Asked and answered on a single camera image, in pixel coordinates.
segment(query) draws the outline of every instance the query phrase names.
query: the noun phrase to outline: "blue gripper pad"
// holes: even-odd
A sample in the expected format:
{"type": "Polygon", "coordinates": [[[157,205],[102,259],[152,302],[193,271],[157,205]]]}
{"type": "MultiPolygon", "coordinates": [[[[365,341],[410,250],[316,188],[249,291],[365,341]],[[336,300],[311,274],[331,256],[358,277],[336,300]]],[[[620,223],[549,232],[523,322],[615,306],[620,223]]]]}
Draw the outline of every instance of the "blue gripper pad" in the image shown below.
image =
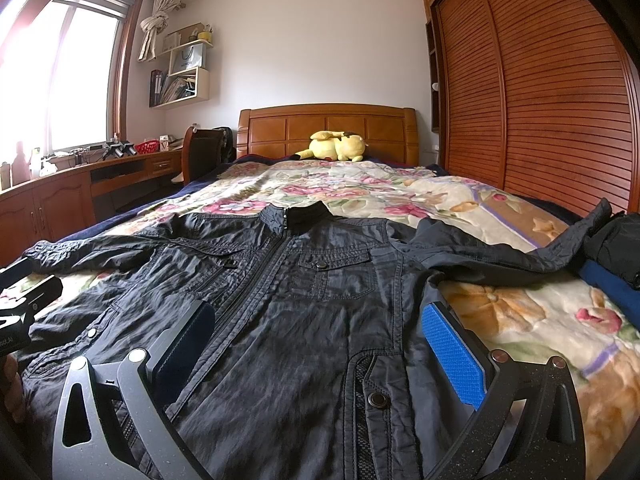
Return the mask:
{"type": "Polygon", "coordinates": [[[460,401],[477,410],[486,395],[484,370],[433,303],[422,311],[422,332],[460,401]]]}

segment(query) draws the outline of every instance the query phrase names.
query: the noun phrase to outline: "yellow pot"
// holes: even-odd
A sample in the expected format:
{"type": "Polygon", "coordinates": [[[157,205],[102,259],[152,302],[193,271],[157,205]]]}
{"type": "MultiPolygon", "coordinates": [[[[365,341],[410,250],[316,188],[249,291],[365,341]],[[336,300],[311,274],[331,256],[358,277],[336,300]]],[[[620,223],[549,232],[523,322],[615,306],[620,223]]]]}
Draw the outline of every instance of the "yellow pot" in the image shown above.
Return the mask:
{"type": "Polygon", "coordinates": [[[209,41],[209,43],[211,43],[211,40],[212,40],[211,33],[210,32],[201,32],[200,34],[198,34],[198,39],[199,40],[209,41]]]}

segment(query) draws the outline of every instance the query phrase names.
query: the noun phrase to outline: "human hand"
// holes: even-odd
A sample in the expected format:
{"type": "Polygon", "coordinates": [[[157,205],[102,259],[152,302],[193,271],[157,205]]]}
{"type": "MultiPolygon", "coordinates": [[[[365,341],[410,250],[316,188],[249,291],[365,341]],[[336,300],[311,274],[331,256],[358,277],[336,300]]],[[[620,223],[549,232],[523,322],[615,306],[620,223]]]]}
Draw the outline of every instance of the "human hand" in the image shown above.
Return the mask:
{"type": "Polygon", "coordinates": [[[25,404],[22,395],[22,381],[18,375],[18,361],[15,357],[8,355],[2,363],[2,377],[0,378],[0,389],[4,395],[4,406],[14,418],[20,423],[24,420],[25,404]]]}

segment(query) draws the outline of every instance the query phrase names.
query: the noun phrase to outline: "yellow plush toy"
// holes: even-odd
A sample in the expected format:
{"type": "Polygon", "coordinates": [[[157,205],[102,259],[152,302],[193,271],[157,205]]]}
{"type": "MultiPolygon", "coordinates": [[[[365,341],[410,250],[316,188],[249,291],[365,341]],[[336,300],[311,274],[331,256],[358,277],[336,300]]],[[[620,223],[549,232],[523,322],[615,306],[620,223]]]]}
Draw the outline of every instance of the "yellow plush toy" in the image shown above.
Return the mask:
{"type": "Polygon", "coordinates": [[[360,162],[366,146],[361,136],[349,132],[316,132],[311,138],[309,149],[296,153],[300,158],[360,162]]]}

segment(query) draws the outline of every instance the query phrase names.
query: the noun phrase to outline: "bed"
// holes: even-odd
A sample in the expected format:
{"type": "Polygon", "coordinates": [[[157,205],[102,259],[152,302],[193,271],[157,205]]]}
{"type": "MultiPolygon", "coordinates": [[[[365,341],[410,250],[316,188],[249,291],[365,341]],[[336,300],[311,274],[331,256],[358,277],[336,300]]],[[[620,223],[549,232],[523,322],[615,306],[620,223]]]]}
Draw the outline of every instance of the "bed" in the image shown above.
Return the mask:
{"type": "MultiPolygon", "coordinates": [[[[238,161],[216,168],[178,195],[75,237],[100,231],[132,234],[174,214],[253,215],[269,203],[291,207],[316,201],[336,215],[384,217],[414,227],[427,216],[441,219],[486,243],[507,243],[523,251],[548,244],[567,228],[523,198],[416,167],[415,125],[412,108],[317,104],[243,110],[238,161]],[[361,134],[369,145],[369,160],[287,159],[306,148],[311,133],[324,129],[361,134]]],[[[109,275],[65,276],[63,296],[39,316],[109,275]]],[[[39,279],[31,276],[5,291],[5,298],[39,279]]],[[[527,288],[445,282],[440,290],[488,348],[537,363],[556,354],[565,357],[582,413],[587,478],[597,478],[640,415],[640,335],[619,308],[602,291],[565,271],[527,288]]]]}

